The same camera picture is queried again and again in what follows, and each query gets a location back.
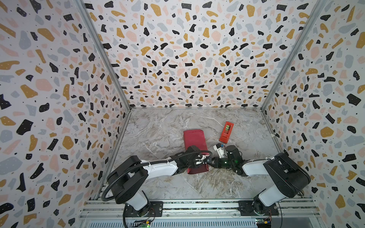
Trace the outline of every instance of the red pouch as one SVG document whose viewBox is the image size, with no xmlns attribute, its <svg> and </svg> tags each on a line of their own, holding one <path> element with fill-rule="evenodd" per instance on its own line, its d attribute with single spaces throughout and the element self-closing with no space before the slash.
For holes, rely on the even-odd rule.
<svg viewBox="0 0 365 228">
<path fill-rule="evenodd" d="M 189 146 L 197 146 L 200 150 L 208 150 L 207 144 L 205 142 L 204 131 L 202 130 L 184 131 L 184 144 L 185 144 L 185 150 L 187 150 Z M 208 171 L 209 171 L 208 164 L 203 164 L 198 168 L 188 169 L 188 174 L 204 173 Z"/>
</svg>

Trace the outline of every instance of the terrazzo wall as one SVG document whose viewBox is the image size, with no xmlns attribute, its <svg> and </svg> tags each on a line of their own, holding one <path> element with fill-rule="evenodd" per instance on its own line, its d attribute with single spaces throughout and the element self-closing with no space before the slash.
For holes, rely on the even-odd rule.
<svg viewBox="0 0 365 228">
<path fill-rule="evenodd" d="M 268 108 L 329 228 L 365 227 L 365 1 L 328 1 Z"/>
<path fill-rule="evenodd" d="M 72 1 L 0 7 L 0 227 L 78 227 L 126 110 Z"/>
<path fill-rule="evenodd" d="M 132 107 L 260 107 L 315 0 L 85 0 Z"/>
</svg>

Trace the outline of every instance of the marble surface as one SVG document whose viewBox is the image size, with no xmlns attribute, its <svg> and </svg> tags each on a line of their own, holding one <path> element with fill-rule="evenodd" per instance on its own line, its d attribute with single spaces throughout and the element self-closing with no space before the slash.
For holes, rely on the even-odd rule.
<svg viewBox="0 0 365 228">
<path fill-rule="evenodd" d="M 247 109 L 134 109 L 114 162 L 114 169 L 129 156 L 158 160 L 185 151 L 183 131 L 204 131 L 208 150 L 218 143 L 226 121 L 234 123 L 227 145 L 236 145 L 243 159 L 277 154 L 274 142 L 257 110 Z M 153 178 L 141 187 L 150 199 L 252 198 L 273 184 L 270 177 L 241 177 L 214 169 L 205 173 Z"/>
</svg>

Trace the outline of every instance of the metal corner post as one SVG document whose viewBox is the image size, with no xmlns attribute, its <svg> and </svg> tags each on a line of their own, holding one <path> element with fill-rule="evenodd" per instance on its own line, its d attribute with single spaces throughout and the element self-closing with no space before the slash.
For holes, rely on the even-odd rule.
<svg viewBox="0 0 365 228">
<path fill-rule="evenodd" d="M 95 48 L 96 50 L 99 52 L 102 61 L 105 64 L 105 67 L 107 68 L 108 74 L 110 75 L 114 85 L 115 85 L 115 89 L 117 90 L 124 106 L 127 108 L 128 112 L 131 111 L 131 107 L 127 101 L 126 96 L 124 95 L 124 92 L 119 84 L 118 79 L 116 78 L 115 72 L 112 68 L 112 65 L 109 61 L 108 56 L 106 55 L 106 53 L 104 52 L 104 48 L 102 46 L 101 41 L 99 40 L 99 37 L 97 35 L 97 32 L 95 30 L 95 27 L 91 21 L 91 18 L 89 17 L 89 14 L 86 10 L 85 4 L 83 0 L 74 0 L 77 10 L 80 13 L 80 16 L 83 20 L 83 22 L 85 23 L 85 27 L 87 28 L 87 30 L 90 33 L 91 39 L 94 42 Z"/>
<path fill-rule="evenodd" d="M 289 56 L 284 63 L 283 67 L 281 68 L 277 78 L 274 81 L 274 84 L 272 85 L 269 94 L 267 95 L 264 103 L 261 106 L 261 110 L 265 110 L 266 107 L 269 105 L 271 98 L 275 94 L 276 89 L 279 87 L 280 82 L 285 77 L 286 72 L 288 71 L 290 65 L 292 64 L 293 60 L 295 59 L 297 53 L 299 52 L 301 46 L 303 45 L 306 37 L 308 36 L 309 32 L 312 30 L 313 25 L 317 21 L 317 18 L 319 17 L 320 13 L 322 12 L 322 9 L 324 8 L 324 5 L 327 0 L 318 0 L 316 4 L 314 5 L 312 12 L 309 16 L 309 19 L 306 22 L 306 25 L 303 28 L 303 31 L 300 33 L 298 40 L 295 42 L 294 47 L 292 51 L 289 53 Z"/>
</svg>

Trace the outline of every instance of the black mounting plate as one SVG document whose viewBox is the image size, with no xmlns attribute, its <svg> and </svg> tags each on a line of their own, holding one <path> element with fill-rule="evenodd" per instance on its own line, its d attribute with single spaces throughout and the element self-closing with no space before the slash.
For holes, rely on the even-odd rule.
<svg viewBox="0 0 365 228">
<path fill-rule="evenodd" d="M 241 213 L 241 216 L 258 216 L 253 211 L 252 207 L 253 200 L 241 200 L 238 201 L 238 210 Z M 279 215 L 279 211 L 274 208 L 275 204 L 268 207 L 268 210 L 271 210 L 271 215 Z M 263 216 L 269 216 L 270 212 L 265 213 Z"/>
<path fill-rule="evenodd" d="M 151 214 L 151 220 L 153 219 L 153 217 L 162 217 L 162 210 L 164 208 L 164 203 L 162 201 L 150 201 L 151 202 L 151 207 L 153 208 L 153 210 L 155 211 L 155 215 L 153 215 L 153 210 L 152 214 Z M 131 206 L 128 205 L 126 206 L 127 210 L 126 210 L 126 217 L 139 217 L 137 211 Z M 144 216 L 142 216 L 141 218 L 147 218 L 150 216 L 150 213 L 146 213 Z"/>
</svg>

